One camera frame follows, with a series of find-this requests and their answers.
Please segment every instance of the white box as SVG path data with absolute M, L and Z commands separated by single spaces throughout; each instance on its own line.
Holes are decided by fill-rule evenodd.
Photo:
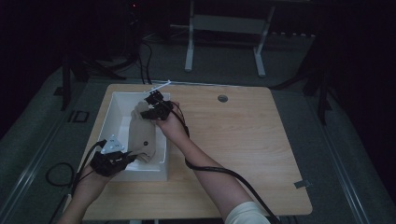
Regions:
M 149 92 L 113 92 L 108 106 L 102 131 L 98 141 L 109 139 L 112 134 L 128 148 L 129 123 L 134 107 L 144 101 Z M 170 100 L 170 93 L 163 93 L 165 101 Z M 151 161 L 145 163 L 135 160 L 112 181 L 166 181 L 168 177 L 168 141 L 161 129 L 155 128 L 156 152 Z

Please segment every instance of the white sleeve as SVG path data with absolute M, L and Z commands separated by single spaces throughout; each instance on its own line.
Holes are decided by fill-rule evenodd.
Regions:
M 225 224 L 270 224 L 262 210 L 254 202 L 241 203 L 225 219 Z

